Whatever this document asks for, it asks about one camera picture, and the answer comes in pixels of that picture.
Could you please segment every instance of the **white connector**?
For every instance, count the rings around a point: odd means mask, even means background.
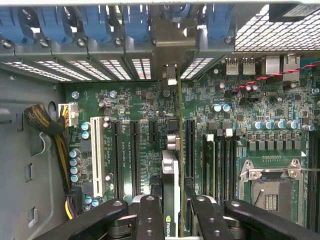
[[[101,116],[91,117],[91,149],[93,196],[103,197],[106,192],[105,152],[104,152],[104,120]]]
[[[62,103],[62,104],[58,104],[58,113],[59,113],[59,118],[60,118],[60,112],[61,109],[64,106],[68,106],[68,114],[69,114],[69,127],[72,126],[77,126],[79,124],[79,112],[78,112],[78,104],[74,104],[74,103]]]

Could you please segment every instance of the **motherboard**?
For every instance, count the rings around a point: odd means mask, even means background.
[[[302,58],[300,65],[312,61]],[[184,172],[197,194],[220,205],[242,199],[306,226],[303,169],[309,132],[319,123],[320,72],[255,81],[254,67],[232,72],[237,68],[221,63],[199,79],[183,79],[181,89],[161,81],[66,85],[66,101],[79,113],[78,125],[68,129],[70,171],[72,184],[82,187],[84,210],[150,194],[151,178],[162,173],[162,151],[179,149],[171,138],[182,128]]]

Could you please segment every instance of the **white pci slot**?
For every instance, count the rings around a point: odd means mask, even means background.
[[[103,123],[100,116],[90,118],[94,197],[102,197],[106,192]]]

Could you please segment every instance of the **blue plastic latch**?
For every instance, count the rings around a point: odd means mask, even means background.
[[[98,43],[111,40],[111,28],[108,21],[106,6],[81,6],[82,22],[85,34]]]
[[[206,5],[206,28],[208,40],[216,41],[225,39],[229,35],[231,22],[231,10],[233,4],[207,4]]]
[[[28,22],[22,7],[0,7],[0,32],[4,38],[22,46],[34,44]]]
[[[125,34],[135,42],[145,42],[149,39],[147,6],[124,5],[123,19]]]
[[[72,30],[63,6],[37,7],[36,12],[40,27],[47,38],[58,44],[72,43]]]

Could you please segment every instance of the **cable bundle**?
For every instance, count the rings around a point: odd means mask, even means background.
[[[63,131],[68,127],[68,106],[61,109],[58,121],[53,121],[43,104],[36,104],[24,110],[27,122],[40,132],[48,134],[55,146],[62,175],[64,192],[71,189],[69,176],[68,151]]]

